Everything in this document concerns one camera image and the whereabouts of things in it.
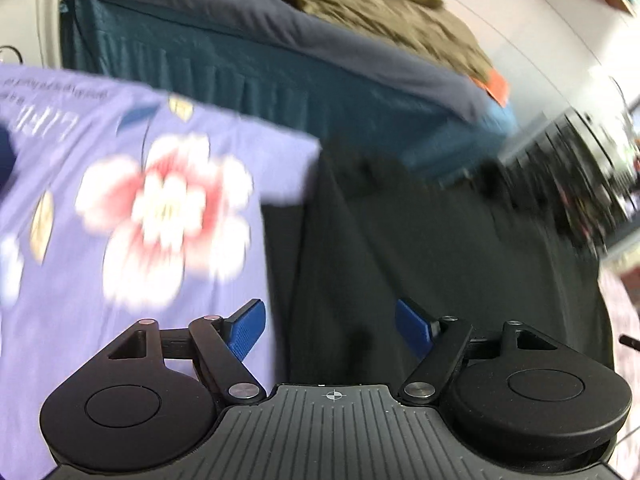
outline yellow leaf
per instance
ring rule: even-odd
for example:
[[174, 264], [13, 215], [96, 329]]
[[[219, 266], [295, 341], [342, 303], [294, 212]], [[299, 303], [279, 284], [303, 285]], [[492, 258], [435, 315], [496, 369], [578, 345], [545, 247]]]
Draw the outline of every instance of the yellow leaf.
[[31, 223], [31, 235], [29, 238], [31, 253], [39, 264], [42, 264], [47, 253], [51, 230], [53, 229], [53, 195], [47, 189], [36, 207]]
[[172, 95], [169, 97], [169, 110], [187, 122], [193, 115], [193, 103], [180, 96]]

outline metal screw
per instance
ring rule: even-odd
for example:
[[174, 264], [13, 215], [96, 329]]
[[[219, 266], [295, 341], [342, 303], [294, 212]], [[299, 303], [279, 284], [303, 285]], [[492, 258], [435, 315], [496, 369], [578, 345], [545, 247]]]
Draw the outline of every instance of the metal screw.
[[238, 383], [229, 388], [229, 395], [236, 399], [253, 399], [260, 393], [260, 388], [251, 383]]
[[404, 392], [415, 399], [428, 399], [436, 392], [436, 388], [429, 383], [409, 383], [404, 387]]

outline flower center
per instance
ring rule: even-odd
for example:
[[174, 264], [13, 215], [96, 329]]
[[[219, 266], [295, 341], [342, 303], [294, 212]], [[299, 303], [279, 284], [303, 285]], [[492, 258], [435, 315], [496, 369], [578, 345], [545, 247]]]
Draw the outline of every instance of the flower center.
[[202, 230], [206, 206], [204, 189], [187, 186], [179, 173], [170, 173], [163, 181], [149, 173], [136, 195], [131, 219], [142, 227], [145, 245], [160, 243], [163, 250], [179, 252], [184, 235], [195, 236]]

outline crosshair symbol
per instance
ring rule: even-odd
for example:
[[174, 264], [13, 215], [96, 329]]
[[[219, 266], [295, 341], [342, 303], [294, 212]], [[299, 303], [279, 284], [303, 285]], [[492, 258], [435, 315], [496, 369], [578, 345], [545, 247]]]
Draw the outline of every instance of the crosshair symbol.
[[325, 397], [329, 400], [340, 400], [341, 398], [345, 397], [343, 394], [341, 394], [340, 392], [336, 392], [335, 390], [330, 391], [328, 394], [325, 395]]

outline gray ribbed plate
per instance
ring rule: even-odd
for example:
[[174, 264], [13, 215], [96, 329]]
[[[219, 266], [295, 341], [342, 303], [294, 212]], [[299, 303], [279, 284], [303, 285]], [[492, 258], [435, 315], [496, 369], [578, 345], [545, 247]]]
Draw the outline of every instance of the gray ribbed plate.
[[[61, 466], [47, 480], [540, 480], [460, 444], [433, 408], [402, 406], [386, 386], [281, 386], [231, 408], [212, 437], [163, 468], [122, 477]], [[619, 480], [599, 464], [566, 480]]]

